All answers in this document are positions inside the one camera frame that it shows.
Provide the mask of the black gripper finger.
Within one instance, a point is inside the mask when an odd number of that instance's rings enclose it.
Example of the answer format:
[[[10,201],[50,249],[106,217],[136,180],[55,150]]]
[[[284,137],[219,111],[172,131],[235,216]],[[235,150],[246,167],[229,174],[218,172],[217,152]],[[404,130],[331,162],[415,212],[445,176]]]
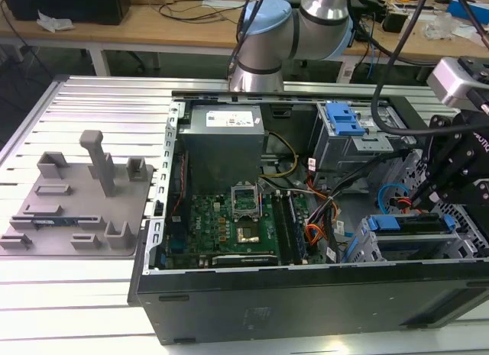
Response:
[[[449,159],[457,145],[458,134],[437,134],[426,139],[422,154],[425,179],[411,197],[414,208],[431,209],[440,200],[449,183]]]
[[[466,200],[468,194],[465,190],[473,183],[469,171],[426,172],[426,181],[429,184],[428,196],[426,197],[426,210],[428,211],[440,202],[461,204]]]

